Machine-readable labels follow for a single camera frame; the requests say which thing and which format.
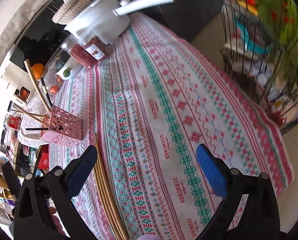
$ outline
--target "saucepan handle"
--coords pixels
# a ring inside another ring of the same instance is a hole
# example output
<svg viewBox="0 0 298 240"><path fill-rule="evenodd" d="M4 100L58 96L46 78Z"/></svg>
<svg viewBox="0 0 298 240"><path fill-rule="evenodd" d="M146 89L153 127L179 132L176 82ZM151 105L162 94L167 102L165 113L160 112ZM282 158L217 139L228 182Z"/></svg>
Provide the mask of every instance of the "saucepan handle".
<svg viewBox="0 0 298 240"><path fill-rule="evenodd" d="M176 0L134 0L125 6L113 10L113 12L117 16L122 16L148 7L161 5L165 3L173 3L175 1Z"/></svg>

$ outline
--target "orange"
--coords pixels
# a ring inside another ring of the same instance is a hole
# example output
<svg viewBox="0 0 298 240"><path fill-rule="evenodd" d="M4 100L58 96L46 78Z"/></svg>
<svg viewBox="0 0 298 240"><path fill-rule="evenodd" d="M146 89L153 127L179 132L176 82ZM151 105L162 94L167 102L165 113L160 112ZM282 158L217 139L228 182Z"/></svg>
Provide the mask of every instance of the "orange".
<svg viewBox="0 0 298 240"><path fill-rule="evenodd" d="M44 72L44 69L45 67L43 66L43 64L41 63L38 63L38 64L34 64L32 67L31 67L31 70L35 76L35 78L37 80L39 80Z"/></svg>

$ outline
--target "tablecloth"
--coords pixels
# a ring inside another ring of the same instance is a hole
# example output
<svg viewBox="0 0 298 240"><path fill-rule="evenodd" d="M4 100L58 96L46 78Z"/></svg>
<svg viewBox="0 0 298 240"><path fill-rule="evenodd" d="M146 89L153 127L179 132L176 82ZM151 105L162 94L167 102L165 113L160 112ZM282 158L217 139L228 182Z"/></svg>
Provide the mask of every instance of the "tablecloth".
<svg viewBox="0 0 298 240"><path fill-rule="evenodd" d="M50 144L51 168L78 158L97 132L130 239L195 239L209 222L221 198L196 161L200 143L243 174L268 173L277 195L285 190L292 166L265 112L185 40L144 14L130 17L109 59L57 94L56 105L82 118L83 141ZM114 239L93 173L72 201L98 239Z"/></svg>

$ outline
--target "pink object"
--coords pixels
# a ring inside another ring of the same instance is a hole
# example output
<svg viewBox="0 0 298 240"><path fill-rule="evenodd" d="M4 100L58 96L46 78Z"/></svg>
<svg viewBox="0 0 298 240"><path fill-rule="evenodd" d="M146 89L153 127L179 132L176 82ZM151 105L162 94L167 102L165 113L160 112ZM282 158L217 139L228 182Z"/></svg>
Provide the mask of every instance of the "pink object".
<svg viewBox="0 0 298 240"><path fill-rule="evenodd" d="M41 131L40 139L71 147L82 141L82 120L57 106L53 106L47 131Z"/></svg>
<svg viewBox="0 0 298 240"><path fill-rule="evenodd" d="M161 240L161 238L155 235L143 235L140 236L137 240Z"/></svg>

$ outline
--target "floor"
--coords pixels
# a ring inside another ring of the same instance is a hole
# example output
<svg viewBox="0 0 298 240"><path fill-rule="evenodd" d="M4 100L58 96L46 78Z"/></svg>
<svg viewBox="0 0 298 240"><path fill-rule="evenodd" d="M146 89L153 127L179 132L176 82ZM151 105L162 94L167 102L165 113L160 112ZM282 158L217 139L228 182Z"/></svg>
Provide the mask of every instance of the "floor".
<svg viewBox="0 0 298 240"><path fill-rule="evenodd" d="M224 65L220 54L225 39L223 29L222 18L219 14L192 41L195 48L221 67ZM277 199L281 230L288 232L298 220L298 125L287 132L283 139L295 175L293 182Z"/></svg>

